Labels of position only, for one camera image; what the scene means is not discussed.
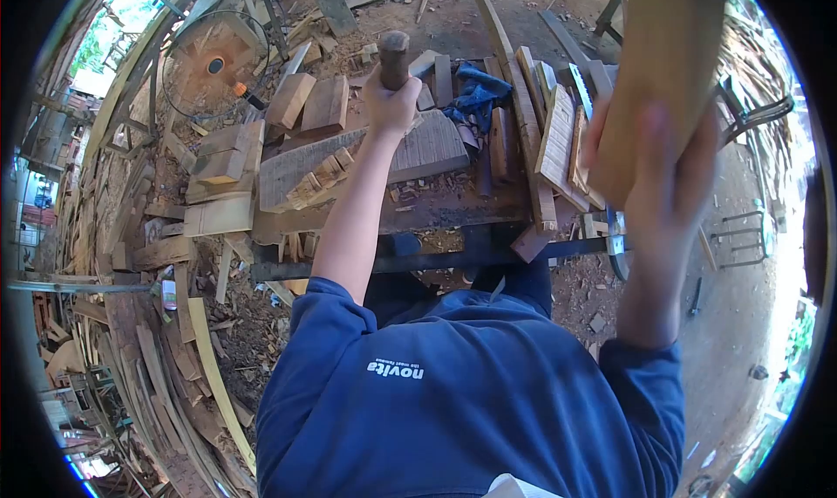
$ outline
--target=wood scrap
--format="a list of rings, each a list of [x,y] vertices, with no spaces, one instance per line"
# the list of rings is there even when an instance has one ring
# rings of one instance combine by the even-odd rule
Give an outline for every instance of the wood scrap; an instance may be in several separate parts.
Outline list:
[[[424,15],[424,9],[427,7],[427,0],[421,0],[421,4],[418,6],[418,14],[416,15],[416,23],[418,24],[421,22],[421,18]]]
[[[438,55],[434,59],[436,107],[443,109],[454,101],[454,87],[450,74],[450,55]]]
[[[572,98],[563,86],[556,86],[547,116],[547,128],[535,165],[536,173],[552,185],[581,212],[590,209],[590,202],[573,188],[568,180],[572,152]]]
[[[637,108],[664,101],[677,157],[706,106],[717,65],[726,0],[631,0],[631,18],[608,118],[589,184],[615,209],[624,208],[635,179]]]
[[[318,81],[308,95],[300,133],[334,133],[346,127],[349,83],[344,75]]]
[[[191,238],[185,236],[163,239],[133,253],[134,267],[141,271],[159,269],[170,263],[193,259],[195,259],[194,244]]]
[[[105,325],[110,325],[104,306],[94,304],[93,302],[89,302],[78,297],[76,297],[75,302],[73,302],[73,313],[76,315],[87,316],[88,318],[92,318],[93,320],[99,321]]]
[[[215,401],[218,403],[218,408],[221,415],[224,417],[227,430],[233,437],[233,441],[238,446],[241,457],[250,469],[252,474],[255,474],[255,455],[253,450],[245,437],[244,431],[241,430],[238,424],[238,419],[235,416],[235,409],[233,404],[229,401],[229,394],[224,385],[224,379],[221,378],[221,372],[218,369],[218,363],[215,360],[213,353],[213,346],[209,337],[209,328],[206,320],[206,310],[204,309],[203,298],[190,298],[189,311],[192,315],[192,322],[194,324],[195,336],[197,337],[197,349],[201,355],[201,362],[204,364],[204,372],[209,382],[209,387],[212,388]]]
[[[557,231],[558,225],[552,190],[548,185],[542,183],[534,171],[538,159],[538,150],[541,146],[541,133],[526,81],[519,65],[516,64],[508,35],[497,18],[497,12],[494,10],[491,0],[476,0],[476,4],[488,28],[489,39],[500,63],[500,70],[505,80],[512,86],[511,97],[514,101],[517,128],[520,132],[520,147],[523,160],[526,163],[527,182],[532,200],[532,216],[538,225],[539,233]]]
[[[270,100],[265,121],[272,126],[293,129],[314,84],[316,78],[307,73],[289,75]]]
[[[523,79],[526,80],[527,89],[529,89],[529,98],[532,106],[535,108],[535,116],[538,119],[538,127],[543,133],[546,129],[547,122],[547,106],[544,102],[541,86],[538,83],[536,76],[535,63],[531,59],[531,53],[526,46],[520,46],[515,53],[518,64],[520,64]]]
[[[221,251],[221,263],[218,265],[218,287],[215,289],[215,301],[218,304],[225,304],[227,283],[229,282],[229,263],[232,259],[233,246],[225,240]]]
[[[173,218],[183,220],[186,215],[186,206],[172,206],[160,203],[150,203],[146,206],[145,214],[150,217]]]

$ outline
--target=blue cloth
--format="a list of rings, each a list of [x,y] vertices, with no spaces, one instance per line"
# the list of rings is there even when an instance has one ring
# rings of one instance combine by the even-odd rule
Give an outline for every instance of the blue cloth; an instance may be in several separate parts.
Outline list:
[[[685,441],[680,349],[607,341],[600,365],[506,294],[461,290],[380,331],[312,278],[256,419],[262,496],[670,496]]]
[[[459,87],[459,96],[450,106],[442,109],[442,113],[454,120],[455,124],[464,124],[468,115],[474,115],[480,132],[488,134],[488,130],[491,129],[491,109],[494,102],[495,100],[500,102],[508,96],[511,92],[511,85],[483,73],[467,62],[459,65],[456,78],[464,80],[465,84]]]

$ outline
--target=wooden plank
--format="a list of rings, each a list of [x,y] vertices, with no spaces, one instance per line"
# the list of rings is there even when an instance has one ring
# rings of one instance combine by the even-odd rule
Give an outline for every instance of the wooden plank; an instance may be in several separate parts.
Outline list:
[[[316,0],[316,3],[335,35],[345,37],[357,31],[357,21],[346,0]]]
[[[454,101],[454,85],[450,75],[450,55],[438,55],[434,59],[436,68],[436,107],[443,109]]]
[[[170,263],[186,262],[195,259],[195,246],[192,239],[185,236],[172,237],[146,245],[134,251],[134,267],[139,271],[159,269]]]
[[[192,329],[192,316],[189,314],[189,270],[183,263],[174,264],[174,289],[177,294],[177,324],[180,327],[180,340],[185,344],[195,339]]]
[[[150,203],[146,206],[145,214],[150,217],[173,218],[183,220],[186,216],[186,206],[163,205],[161,203]]]
[[[556,86],[547,116],[547,129],[541,140],[541,150],[535,171],[549,182],[563,197],[581,212],[590,209],[590,202],[570,185],[570,153],[572,152],[572,98],[563,86]]]
[[[183,219],[183,236],[199,237],[222,232],[250,231],[253,228],[255,205],[255,200],[246,196],[190,206]]]
[[[294,129],[296,119],[305,105],[308,95],[316,84],[316,78],[308,73],[288,75],[270,100],[265,113],[265,121],[272,126]]]
[[[545,62],[538,62],[535,65],[535,71],[538,73],[538,83],[541,85],[541,94],[545,101],[551,101],[552,90],[558,85],[555,79],[555,71],[552,66]]]
[[[201,362],[204,364],[204,372],[206,373],[209,387],[215,396],[215,402],[218,404],[221,416],[224,417],[230,436],[233,437],[233,441],[238,446],[242,459],[244,459],[250,472],[255,474],[256,457],[253,454],[253,450],[250,449],[250,444],[245,437],[244,431],[241,430],[241,426],[238,424],[235,409],[233,409],[233,404],[229,401],[229,393],[227,393],[227,388],[224,385],[224,379],[221,378],[218,362],[215,360],[215,353],[213,352],[212,342],[209,338],[204,299],[190,298],[189,312],[192,315],[197,350],[201,355]]]
[[[247,154],[238,149],[227,149],[204,157],[198,157],[193,171],[198,183],[225,184],[237,181],[245,170]]]
[[[249,427],[253,423],[253,419],[255,419],[255,413],[247,409],[247,406],[241,400],[237,399],[233,393],[228,392],[227,395],[229,395],[229,401],[233,404],[233,410],[235,410],[235,416],[238,418],[238,421],[245,427]]]
[[[436,57],[441,53],[436,53],[433,49],[427,49],[418,55],[409,65],[410,74],[416,78],[422,78],[430,68],[435,67]]]
[[[253,256],[253,240],[246,232],[225,232],[224,242],[233,248],[242,262],[247,265],[253,265],[256,262]]]
[[[502,107],[491,111],[488,150],[491,155],[491,181],[501,185],[517,178],[517,130],[511,112]]]
[[[536,76],[535,63],[531,59],[531,53],[526,46],[520,46],[515,53],[518,64],[521,66],[523,79],[526,80],[526,87],[529,90],[531,104],[535,108],[535,117],[538,119],[538,128],[543,133],[547,123],[547,106],[543,100],[541,86]]]
[[[300,133],[325,135],[346,128],[349,81],[344,75],[318,81],[308,95]]]
[[[410,131],[395,150],[388,183],[453,171],[470,164],[459,132],[450,119],[438,109],[419,115],[423,118],[422,123]],[[367,128],[350,131],[265,160],[259,176],[259,209],[268,212],[292,209],[288,193],[329,155],[340,148],[354,147],[366,131]],[[337,198],[340,190],[341,184],[338,183],[317,198],[319,201]]]
[[[538,149],[541,146],[541,133],[526,81],[523,78],[520,66],[514,59],[514,52],[511,50],[508,35],[497,18],[497,12],[494,10],[491,0],[476,0],[476,5],[488,28],[491,46],[500,62],[500,70],[512,87],[511,97],[514,101],[517,128],[520,132],[521,152],[526,164],[532,217],[535,219],[539,233],[554,232],[558,230],[558,224],[556,222],[555,203],[552,199],[552,189],[543,183],[535,173]]]
[[[225,304],[227,282],[229,282],[229,263],[233,259],[233,246],[226,241],[221,251],[221,263],[218,265],[218,287],[215,289],[215,301]]]
[[[177,159],[177,163],[183,168],[183,170],[189,174],[195,169],[195,163],[197,162],[197,157],[195,157],[194,153],[186,147],[180,138],[177,137],[173,132],[167,131],[165,135],[162,137],[162,144],[163,147],[167,147],[174,158]]]
[[[87,316],[88,318],[92,318],[93,320],[99,321],[105,325],[110,325],[104,306],[94,304],[93,302],[89,302],[78,297],[76,297],[75,302],[73,302],[73,313],[76,315]]]
[[[637,108],[648,97],[668,109],[676,156],[706,107],[717,65],[725,0],[631,0],[619,79],[589,184],[615,209],[633,187]]]
[[[421,91],[418,93],[418,98],[416,99],[416,109],[419,111],[426,111],[428,109],[433,109],[435,106],[433,95],[430,93],[430,87],[426,84],[422,84]]]

